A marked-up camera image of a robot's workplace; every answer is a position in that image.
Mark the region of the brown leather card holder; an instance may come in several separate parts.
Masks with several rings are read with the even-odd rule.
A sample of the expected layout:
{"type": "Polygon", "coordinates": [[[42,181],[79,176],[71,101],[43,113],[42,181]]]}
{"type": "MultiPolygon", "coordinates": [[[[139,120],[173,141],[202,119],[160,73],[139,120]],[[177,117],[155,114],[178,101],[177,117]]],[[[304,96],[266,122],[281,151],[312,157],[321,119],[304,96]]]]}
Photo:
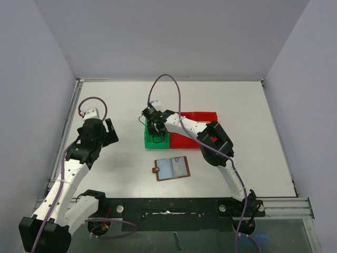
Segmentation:
{"type": "Polygon", "coordinates": [[[183,177],[175,177],[173,175],[173,168],[172,168],[172,159],[173,158],[166,158],[166,159],[158,159],[154,161],[154,167],[152,168],[152,173],[156,175],[157,181],[165,181],[165,180],[173,180],[179,178],[190,177],[190,168],[187,160],[187,156],[184,157],[186,167],[187,167],[187,175],[183,177]]]}

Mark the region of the red plastic bin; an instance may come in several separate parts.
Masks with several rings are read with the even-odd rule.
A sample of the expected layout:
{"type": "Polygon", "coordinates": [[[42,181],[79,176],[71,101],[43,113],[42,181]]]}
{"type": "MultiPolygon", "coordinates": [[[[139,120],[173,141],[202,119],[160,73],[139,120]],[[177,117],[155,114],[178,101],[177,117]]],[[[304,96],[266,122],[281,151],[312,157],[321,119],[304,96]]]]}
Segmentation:
{"type": "MultiPolygon", "coordinates": [[[[199,112],[182,112],[181,116],[196,121],[199,112]]],[[[170,149],[198,149],[199,144],[194,140],[178,133],[170,133],[170,149]]]]}
{"type": "Polygon", "coordinates": [[[218,121],[218,116],[216,112],[193,112],[192,120],[211,123],[212,121],[218,121]]]}

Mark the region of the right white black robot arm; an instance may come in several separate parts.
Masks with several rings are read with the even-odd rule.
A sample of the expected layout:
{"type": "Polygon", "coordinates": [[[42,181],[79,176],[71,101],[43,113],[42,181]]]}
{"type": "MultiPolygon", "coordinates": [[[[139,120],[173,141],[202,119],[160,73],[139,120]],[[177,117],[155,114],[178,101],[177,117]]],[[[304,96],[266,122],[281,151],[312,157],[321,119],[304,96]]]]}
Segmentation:
{"type": "Polygon", "coordinates": [[[150,133],[176,133],[188,137],[200,146],[205,161],[217,167],[235,199],[235,211],[245,216],[253,210],[254,192],[240,176],[234,162],[234,144],[217,121],[203,123],[191,120],[170,110],[164,112],[148,105],[142,116],[146,118],[150,133]]]}

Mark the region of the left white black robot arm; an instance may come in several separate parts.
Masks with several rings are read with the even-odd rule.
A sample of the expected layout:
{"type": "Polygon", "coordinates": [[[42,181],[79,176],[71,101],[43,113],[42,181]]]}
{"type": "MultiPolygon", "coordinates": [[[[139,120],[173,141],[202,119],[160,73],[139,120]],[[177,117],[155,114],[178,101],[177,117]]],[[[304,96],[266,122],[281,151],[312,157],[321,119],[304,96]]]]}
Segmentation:
{"type": "Polygon", "coordinates": [[[64,151],[61,172],[44,201],[19,223],[27,252],[67,252],[72,234],[87,218],[108,214],[106,195],[96,190],[86,190],[75,206],[69,205],[101,150],[118,142],[118,136],[111,119],[87,119],[77,131],[78,137],[64,151]]]}

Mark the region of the aluminium frame rail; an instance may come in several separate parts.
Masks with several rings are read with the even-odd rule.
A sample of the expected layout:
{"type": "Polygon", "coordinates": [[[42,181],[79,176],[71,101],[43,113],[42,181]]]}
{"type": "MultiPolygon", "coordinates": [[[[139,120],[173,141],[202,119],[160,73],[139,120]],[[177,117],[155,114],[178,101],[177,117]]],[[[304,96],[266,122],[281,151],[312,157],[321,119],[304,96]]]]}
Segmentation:
{"type": "MultiPolygon", "coordinates": [[[[49,219],[59,224],[65,225],[72,219],[79,217],[93,218],[94,214],[102,213],[106,208],[108,198],[99,200],[96,197],[82,196],[78,200],[57,201],[52,206],[52,201],[43,200],[40,206],[34,211],[33,217],[44,219],[48,211],[51,211],[49,219]]],[[[265,217],[259,219],[306,219],[313,218],[313,210],[308,198],[261,198],[264,204],[265,217]]]]}

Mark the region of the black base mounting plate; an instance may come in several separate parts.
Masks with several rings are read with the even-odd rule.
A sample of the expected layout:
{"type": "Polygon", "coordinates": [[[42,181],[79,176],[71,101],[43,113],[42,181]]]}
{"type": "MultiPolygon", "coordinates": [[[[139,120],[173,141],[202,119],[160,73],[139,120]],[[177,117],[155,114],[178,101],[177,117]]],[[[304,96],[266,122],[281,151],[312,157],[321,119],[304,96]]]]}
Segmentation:
{"type": "Polygon", "coordinates": [[[94,217],[114,221],[91,221],[90,232],[104,235],[121,226],[129,231],[233,231],[237,227],[249,233],[255,229],[255,219],[265,217],[261,200],[247,204],[232,198],[108,198],[106,208],[94,217]]]}

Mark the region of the white diamond VIP card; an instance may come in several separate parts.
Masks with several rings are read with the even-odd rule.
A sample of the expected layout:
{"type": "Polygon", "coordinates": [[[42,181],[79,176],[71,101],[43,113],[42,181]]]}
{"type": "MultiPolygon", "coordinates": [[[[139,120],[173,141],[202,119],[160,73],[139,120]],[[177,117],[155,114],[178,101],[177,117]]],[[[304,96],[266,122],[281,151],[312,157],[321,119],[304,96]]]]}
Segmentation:
{"type": "Polygon", "coordinates": [[[175,177],[183,177],[187,175],[187,167],[184,157],[172,159],[173,175],[175,177]]]}

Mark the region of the green plastic bin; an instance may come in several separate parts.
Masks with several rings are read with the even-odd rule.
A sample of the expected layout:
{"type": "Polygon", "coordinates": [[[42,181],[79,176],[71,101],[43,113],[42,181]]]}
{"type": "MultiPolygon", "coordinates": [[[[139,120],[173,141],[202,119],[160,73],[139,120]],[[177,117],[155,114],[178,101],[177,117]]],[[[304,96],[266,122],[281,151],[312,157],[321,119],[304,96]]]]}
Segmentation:
{"type": "Polygon", "coordinates": [[[146,149],[169,149],[170,148],[170,134],[167,132],[156,132],[150,134],[147,121],[145,121],[144,128],[144,146],[146,149]]]}

